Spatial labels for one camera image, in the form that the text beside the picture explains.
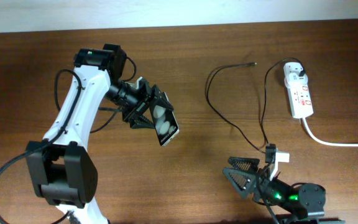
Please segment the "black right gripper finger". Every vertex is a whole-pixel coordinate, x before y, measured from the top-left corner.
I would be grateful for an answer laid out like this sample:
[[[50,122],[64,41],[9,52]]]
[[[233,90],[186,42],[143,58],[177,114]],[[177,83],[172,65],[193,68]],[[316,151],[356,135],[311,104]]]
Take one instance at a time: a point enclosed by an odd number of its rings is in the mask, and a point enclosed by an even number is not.
[[[246,199],[249,194],[254,192],[256,185],[255,174],[228,167],[223,169],[223,174],[226,179],[230,181],[241,198]]]
[[[230,157],[228,163],[237,170],[244,171],[258,171],[259,159],[255,158],[243,158],[243,157]]]

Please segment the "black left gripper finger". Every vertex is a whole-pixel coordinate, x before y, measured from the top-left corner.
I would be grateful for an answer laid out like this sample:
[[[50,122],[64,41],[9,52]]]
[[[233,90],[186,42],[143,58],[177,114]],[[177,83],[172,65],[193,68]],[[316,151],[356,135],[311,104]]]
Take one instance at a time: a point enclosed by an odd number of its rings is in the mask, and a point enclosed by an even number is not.
[[[130,122],[131,129],[154,129],[154,123],[144,115],[133,118]]]
[[[157,85],[152,87],[152,105],[161,106],[162,108],[168,109],[170,111],[174,110],[173,105],[167,100],[165,92],[161,92]]]

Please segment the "black smartphone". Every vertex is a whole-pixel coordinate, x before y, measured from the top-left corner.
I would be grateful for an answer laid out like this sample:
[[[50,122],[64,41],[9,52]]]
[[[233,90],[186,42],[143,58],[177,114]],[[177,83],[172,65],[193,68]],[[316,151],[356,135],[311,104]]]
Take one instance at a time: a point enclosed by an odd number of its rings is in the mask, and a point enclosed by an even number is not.
[[[180,132],[176,117],[173,111],[152,104],[150,105],[150,114],[158,142],[161,146],[166,146]]]

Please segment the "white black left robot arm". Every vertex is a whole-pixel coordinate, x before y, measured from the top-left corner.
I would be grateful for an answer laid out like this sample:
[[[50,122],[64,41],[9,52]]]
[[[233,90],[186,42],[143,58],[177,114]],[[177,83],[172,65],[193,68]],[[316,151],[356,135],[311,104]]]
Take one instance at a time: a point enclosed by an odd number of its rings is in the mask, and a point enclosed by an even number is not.
[[[95,199],[98,171],[88,154],[97,111],[107,98],[132,129],[154,129],[166,146],[180,131],[173,106],[157,85],[142,77],[121,78],[127,61],[119,45],[80,49],[73,81],[59,114],[41,141],[26,147],[26,162],[36,196],[67,214],[71,223],[109,223]]]

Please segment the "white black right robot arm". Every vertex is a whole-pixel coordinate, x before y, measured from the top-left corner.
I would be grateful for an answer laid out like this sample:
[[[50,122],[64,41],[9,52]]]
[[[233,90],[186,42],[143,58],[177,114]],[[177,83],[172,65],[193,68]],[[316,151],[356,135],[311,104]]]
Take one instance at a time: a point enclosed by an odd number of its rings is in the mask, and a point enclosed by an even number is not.
[[[345,223],[325,218],[326,189],[318,184],[299,182],[292,185],[278,179],[268,159],[263,168],[259,159],[230,157],[223,174],[243,198],[265,207],[274,223]]]

